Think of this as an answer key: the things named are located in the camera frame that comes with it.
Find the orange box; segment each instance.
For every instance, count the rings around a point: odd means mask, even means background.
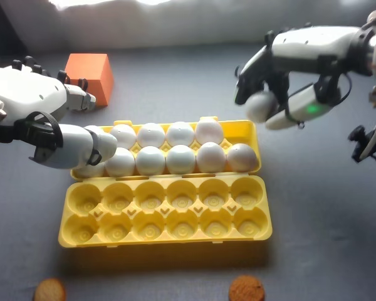
[[[114,79],[106,54],[72,53],[68,58],[65,72],[73,85],[77,85],[78,79],[86,78],[87,92],[96,97],[96,104],[108,105],[112,96]]]

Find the table surface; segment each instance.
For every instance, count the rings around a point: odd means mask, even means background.
[[[217,45],[110,53],[110,106],[61,122],[86,126],[244,119],[232,94],[234,69],[259,49]],[[52,74],[67,54],[36,57]],[[353,75],[351,96],[328,115],[297,128],[258,126],[273,222],[265,242],[191,243],[63,249],[57,242],[68,171],[40,166],[34,148],[0,144],[0,300],[30,300],[44,278],[64,281],[68,300],[227,300],[247,273],[268,300],[376,300],[376,163],[354,163],[347,135],[371,129],[373,79]],[[293,92],[315,80],[291,75]],[[348,88],[343,80],[343,94]]]

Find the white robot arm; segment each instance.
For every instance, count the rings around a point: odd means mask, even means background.
[[[315,119],[344,101],[351,90],[347,75],[354,71],[376,77],[376,11],[362,28],[309,25],[302,29],[273,32],[265,36],[266,46],[237,73],[235,103],[246,104],[247,116],[267,129],[279,130]],[[319,74],[319,80],[288,95],[289,73]],[[345,75],[350,89],[342,97],[338,79]],[[376,106],[376,87],[369,95]],[[353,153],[357,162],[376,152],[376,127],[365,134],[358,127],[349,136],[358,142]]]
[[[14,60],[0,68],[0,142],[22,140],[36,146],[30,159],[58,169],[96,165],[111,158],[117,148],[114,136],[95,126],[58,124],[67,110],[92,110],[96,98],[86,93],[86,80],[79,86],[67,82],[66,73],[58,78],[43,75]]]

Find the egg carton cup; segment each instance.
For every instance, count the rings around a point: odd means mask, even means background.
[[[213,118],[213,119],[217,120],[217,117],[201,117],[201,119],[203,119],[203,118]],[[223,129],[223,132],[224,132],[224,140],[219,145],[223,148],[224,153],[227,154],[229,148],[234,144],[237,144],[237,143],[247,144],[255,151],[256,157],[258,158],[258,162],[259,162],[259,164],[256,166],[255,170],[253,170],[253,171],[256,172],[256,171],[260,170],[260,168],[261,168],[261,156],[260,156],[259,145],[258,145],[258,137],[256,135],[256,126],[249,120],[220,121],[219,123],[220,123],[220,125]],[[115,121],[113,126],[116,126],[118,124],[126,124],[126,125],[131,126],[136,134],[138,133],[140,128],[143,126],[143,125],[133,125],[132,122],[129,121],[129,120]],[[188,122],[188,124],[191,125],[191,127],[195,130],[197,122]],[[169,127],[172,124],[159,124],[159,125],[164,129],[164,132],[167,133],[167,130],[169,129]],[[105,132],[110,133],[113,126],[103,126],[101,128]],[[194,140],[193,143],[189,147],[194,151],[194,154],[196,156],[197,151],[201,147],[201,144],[198,143],[198,141]],[[159,149],[163,152],[165,157],[167,157],[167,153],[168,153],[168,151],[171,150],[171,148],[172,148],[172,146],[167,141],[165,141],[159,147]],[[141,149],[142,149],[142,147],[138,144],[138,142],[136,142],[129,149],[129,151],[133,154],[134,158],[136,158],[138,152]],[[224,167],[224,172],[231,172],[231,171],[232,171],[232,169],[229,166],[228,162],[226,161],[226,165]],[[193,174],[200,174],[200,173],[201,172],[200,172],[198,166],[196,165],[195,169],[193,171]],[[163,174],[165,174],[165,175],[170,174],[167,167],[165,167]],[[76,172],[74,170],[71,171],[71,176],[72,176],[72,178],[76,179],[77,181],[84,181],[85,180],[85,179],[78,177],[78,175],[76,174]],[[105,172],[103,174],[103,177],[109,177],[107,172]],[[90,179],[101,179],[103,177],[90,178]],[[135,167],[134,174],[132,176],[118,177],[117,179],[139,179],[139,178],[142,178],[142,176],[138,173],[137,168]]]
[[[66,194],[58,240],[66,248],[266,240],[263,180],[249,174],[83,181]]]

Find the green light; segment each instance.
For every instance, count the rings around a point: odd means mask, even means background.
[[[320,110],[321,110],[321,107],[320,107],[319,105],[309,105],[309,106],[306,108],[306,111],[307,111],[309,114],[316,114],[316,113],[318,113]]]

